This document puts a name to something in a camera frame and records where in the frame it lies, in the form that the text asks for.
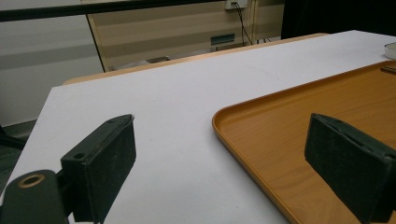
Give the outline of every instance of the wooden panel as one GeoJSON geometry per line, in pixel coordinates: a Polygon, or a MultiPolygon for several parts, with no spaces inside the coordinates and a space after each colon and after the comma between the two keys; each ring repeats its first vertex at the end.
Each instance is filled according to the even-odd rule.
{"type": "Polygon", "coordinates": [[[254,13],[255,40],[280,36],[285,0],[256,0],[254,13]]]}
{"type": "MultiPolygon", "coordinates": [[[[108,67],[151,58],[210,49],[210,37],[235,34],[241,42],[236,10],[224,2],[158,7],[90,15],[95,38],[108,67]]],[[[250,6],[243,9],[251,34],[250,6]]]]}
{"type": "MultiPolygon", "coordinates": [[[[359,223],[304,159],[311,113],[396,148],[396,76],[384,62],[224,108],[220,140],[292,223],[359,223]]],[[[393,214],[390,223],[396,223],[393,214]]]]}

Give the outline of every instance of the wall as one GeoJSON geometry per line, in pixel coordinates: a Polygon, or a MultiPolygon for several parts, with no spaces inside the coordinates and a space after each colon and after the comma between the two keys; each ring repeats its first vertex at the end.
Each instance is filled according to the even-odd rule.
{"type": "MultiPolygon", "coordinates": [[[[242,11],[249,36],[280,36],[283,6],[284,0],[249,0],[242,11]]],[[[100,13],[91,15],[90,23],[105,68],[111,71],[131,62],[241,44],[238,13],[224,7],[219,1],[100,13]],[[211,37],[229,34],[234,41],[211,45],[211,37]]]]}
{"type": "MultiPolygon", "coordinates": [[[[0,8],[60,4],[64,1],[2,0],[0,8]]],[[[0,23],[0,124],[37,119],[51,87],[101,72],[85,16],[0,23]]]]}

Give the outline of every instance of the table surface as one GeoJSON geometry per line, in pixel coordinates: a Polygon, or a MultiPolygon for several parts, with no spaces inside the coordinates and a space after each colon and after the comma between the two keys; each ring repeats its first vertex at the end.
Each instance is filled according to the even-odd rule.
{"type": "Polygon", "coordinates": [[[61,169],[105,120],[135,116],[137,158],[106,223],[287,223],[216,137],[224,106],[387,60],[358,31],[53,88],[11,175],[61,169]]]}

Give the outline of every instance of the wall outlet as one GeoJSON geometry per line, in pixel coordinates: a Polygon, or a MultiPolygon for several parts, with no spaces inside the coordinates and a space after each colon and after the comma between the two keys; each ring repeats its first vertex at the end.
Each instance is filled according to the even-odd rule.
{"type": "Polygon", "coordinates": [[[233,3],[237,3],[240,8],[248,6],[248,0],[227,0],[225,1],[225,9],[236,9],[233,3]]]}

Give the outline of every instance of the orange tray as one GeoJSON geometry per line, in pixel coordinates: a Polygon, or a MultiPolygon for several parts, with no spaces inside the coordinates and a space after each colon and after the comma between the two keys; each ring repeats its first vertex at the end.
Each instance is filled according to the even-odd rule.
{"type": "MultiPolygon", "coordinates": [[[[304,158],[311,113],[396,148],[396,75],[383,62],[221,109],[213,127],[291,223],[359,223],[304,158]]],[[[389,223],[396,223],[393,214],[389,223]]]]}

